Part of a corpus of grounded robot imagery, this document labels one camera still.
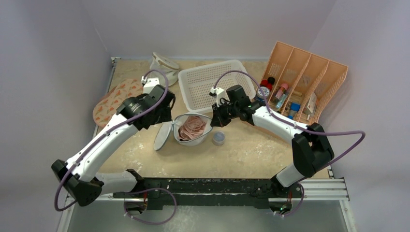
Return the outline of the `pink bra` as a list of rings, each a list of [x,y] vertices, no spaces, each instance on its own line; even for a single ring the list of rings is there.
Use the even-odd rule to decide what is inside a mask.
[[[188,116],[187,120],[178,129],[179,141],[190,141],[203,135],[206,121],[199,116]]]

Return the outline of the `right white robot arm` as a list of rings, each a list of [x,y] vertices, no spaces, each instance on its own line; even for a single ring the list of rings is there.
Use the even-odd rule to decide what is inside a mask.
[[[239,118],[253,126],[266,129],[292,146],[293,162],[272,179],[271,190],[279,197],[291,189],[291,185],[303,178],[312,177],[334,158],[329,140],[320,124],[299,124],[273,111],[268,111],[261,101],[251,101],[240,85],[227,90],[211,88],[210,96],[216,102],[212,105],[212,127],[225,127],[232,119]]]

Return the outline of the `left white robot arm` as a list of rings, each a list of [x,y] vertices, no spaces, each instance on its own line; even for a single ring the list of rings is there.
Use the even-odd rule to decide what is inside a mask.
[[[100,195],[126,192],[137,198],[144,193],[143,178],[134,170],[103,174],[101,166],[129,138],[150,126],[169,122],[176,101],[173,92],[156,85],[149,93],[125,99],[107,125],[80,152],[67,161],[56,160],[51,168],[75,203],[87,206]]]

